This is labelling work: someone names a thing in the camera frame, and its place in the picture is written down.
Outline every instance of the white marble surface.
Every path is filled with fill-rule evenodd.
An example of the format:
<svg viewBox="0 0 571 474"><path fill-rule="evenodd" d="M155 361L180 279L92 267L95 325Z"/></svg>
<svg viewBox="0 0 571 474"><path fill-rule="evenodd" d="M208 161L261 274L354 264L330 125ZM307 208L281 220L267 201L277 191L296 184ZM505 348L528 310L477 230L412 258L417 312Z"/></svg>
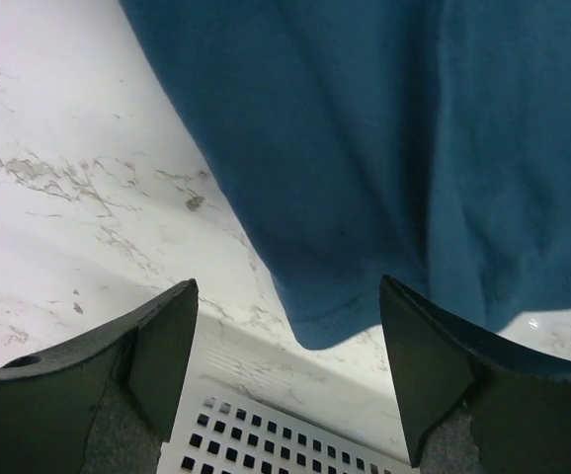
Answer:
<svg viewBox="0 0 571 474"><path fill-rule="evenodd" d="M189 277L196 376L405 457L381 331L296 344L117 2L0 0L0 365ZM563 314L506 335L571 358Z"/></svg>

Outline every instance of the brown spot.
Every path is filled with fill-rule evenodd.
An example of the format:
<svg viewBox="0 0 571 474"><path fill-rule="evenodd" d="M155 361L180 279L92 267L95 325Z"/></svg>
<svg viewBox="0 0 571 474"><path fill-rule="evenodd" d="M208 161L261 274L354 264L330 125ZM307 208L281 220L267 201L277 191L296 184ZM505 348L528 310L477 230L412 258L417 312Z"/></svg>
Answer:
<svg viewBox="0 0 571 474"><path fill-rule="evenodd" d="M200 206L203 205L203 202L204 202L204 197L193 196L191 199L185 202L185 205L187 206L187 209L190 210L191 212L196 212L200 208Z"/></svg>

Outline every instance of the blue cloth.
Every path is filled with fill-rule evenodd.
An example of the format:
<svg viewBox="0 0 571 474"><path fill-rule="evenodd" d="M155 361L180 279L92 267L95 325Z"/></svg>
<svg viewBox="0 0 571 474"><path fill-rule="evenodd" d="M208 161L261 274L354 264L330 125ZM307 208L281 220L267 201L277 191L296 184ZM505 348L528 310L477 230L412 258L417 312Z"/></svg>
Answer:
<svg viewBox="0 0 571 474"><path fill-rule="evenodd" d="M305 347L571 308L571 2L122 3Z"/></svg>

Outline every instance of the black plastic part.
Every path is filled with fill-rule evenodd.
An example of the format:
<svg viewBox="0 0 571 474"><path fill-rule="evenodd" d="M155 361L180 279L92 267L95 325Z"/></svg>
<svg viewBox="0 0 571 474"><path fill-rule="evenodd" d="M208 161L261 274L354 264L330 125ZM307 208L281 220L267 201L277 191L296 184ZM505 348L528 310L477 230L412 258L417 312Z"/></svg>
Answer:
<svg viewBox="0 0 571 474"><path fill-rule="evenodd" d="M0 368L0 474L154 474L197 315L198 287L185 281Z"/></svg>
<svg viewBox="0 0 571 474"><path fill-rule="evenodd" d="M512 343L386 276L382 328L411 465L457 409L488 474L571 473L571 361Z"/></svg>

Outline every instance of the perforated panel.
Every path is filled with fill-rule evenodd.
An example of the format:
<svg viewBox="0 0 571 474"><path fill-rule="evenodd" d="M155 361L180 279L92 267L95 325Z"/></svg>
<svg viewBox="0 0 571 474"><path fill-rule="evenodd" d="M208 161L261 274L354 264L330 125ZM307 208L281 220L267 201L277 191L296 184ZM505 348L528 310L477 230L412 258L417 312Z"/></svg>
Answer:
<svg viewBox="0 0 571 474"><path fill-rule="evenodd" d="M186 386L159 474L406 474L409 466L218 385Z"/></svg>

